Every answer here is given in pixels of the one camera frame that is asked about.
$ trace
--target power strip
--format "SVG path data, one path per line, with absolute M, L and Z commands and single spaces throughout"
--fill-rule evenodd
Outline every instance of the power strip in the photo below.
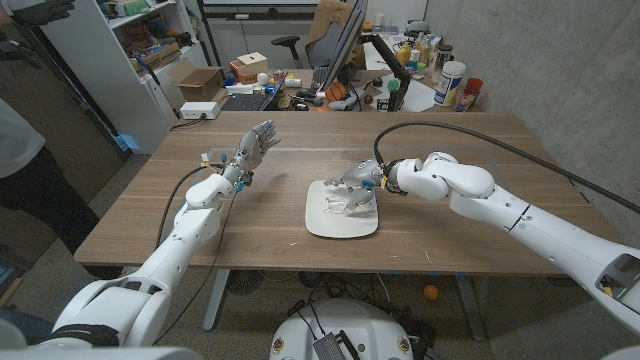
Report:
M 220 106 L 215 101 L 208 102 L 186 102 L 180 108 L 180 113 L 185 120 L 197 120 L 204 113 L 205 119 L 213 120 L 220 113 Z

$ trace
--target robotic arm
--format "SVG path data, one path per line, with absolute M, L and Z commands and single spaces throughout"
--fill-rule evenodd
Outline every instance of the robotic arm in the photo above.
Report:
M 39 347 L 151 346 L 169 312 L 171 295 L 195 251 L 220 228 L 221 199 L 250 185 L 267 150 L 280 139 L 271 120 L 249 130 L 222 174 L 191 187 L 173 231 L 135 273 L 81 290 Z
M 496 185 L 488 171 L 459 164 L 449 154 L 435 152 L 424 162 L 407 159 L 359 171 L 363 163 L 377 165 L 367 160 L 325 185 L 342 182 L 368 191 L 373 183 L 429 201 L 449 196 L 454 212 L 507 232 L 571 276 L 640 335 L 640 250 L 590 234 L 517 198 Z

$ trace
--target table leg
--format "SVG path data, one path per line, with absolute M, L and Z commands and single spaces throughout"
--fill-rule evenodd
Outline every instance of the table leg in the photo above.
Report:
M 225 289 L 227 288 L 227 280 L 229 280 L 229 269 L 218 269 L 216 272 L 216 279 L 213 281 L 213 289 L 211 289 L 211 295 L 209 295 L 209 304 L 207 305 L 207 312 L 204 314 L 204 320 L 202 321 L 202 327 L 205 330 L 213 330 L 215 327 L 215 321 L 218 317 L 218 311 L 222 305 L 222 298 L 224 297 Z
M 467 324 L 469 325 L 471 337 L 475 341 L 485 340 L 487 338 L 487 334 L 484 331 L 482 318 L 480 318 L 480 309 L 476 302 L 476 296 L 473 293 L 471 278 L 465 275 L 456 275 L 456 285 L 458 285 L 458 291 L 460 292 L 460 298 L 462 299 L 462 308 L 464 309 L 464 313 L 467 317 Z

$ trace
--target keyboard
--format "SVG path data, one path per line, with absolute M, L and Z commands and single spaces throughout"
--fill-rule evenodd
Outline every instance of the keyboard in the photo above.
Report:
M 318 66 L 313 69 L 313 78 L 311 79 L 311 89 L 318 90 L 322 83 L 329 75 L 329 67 L 328 66 Z
M 266 98 L 267 95 L 264 94 L 243 96 L 242 103 L 240 103 L 240 106 L 237 109 L 238 111 L 259 111 Z

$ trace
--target bottle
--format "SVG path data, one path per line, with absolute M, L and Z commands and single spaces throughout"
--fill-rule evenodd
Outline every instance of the bottle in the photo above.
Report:
M 424 33 L 420 32 L 420 35 L 418 35 L 418 37 L 416 38 L 416 40 L 413 43 L 413 49 L 414 50 L 422 49 L 422 39 L 424 39 Z
M 398 62 L 400 63 L 400 65 L 404 66 L 404 64 L 406 64 L 407 61 L 409 61 L 410 56 L 411 56 L 411 49 L 409 49 L 409 43 L 405 42 L 404 45 L 402 45 L 402 49 L 400 49 L 398 51 L 398 54 L 396 54 L 396 58 L 398 59 Z
M 425 36 L 422 39 L 422 44 L 420 46 L 420 60 L 419 62 L 429 65 L 429 56 L 431 56 L 431 39 L 428 36 Z
M 451 106 L 456 100 L 456 93 L 462 75 L 467 66 L 459 61 L 447 61 L 443 68 L 440 81 L 435 87 L 436 95 L 433 100 L 439 106 Z

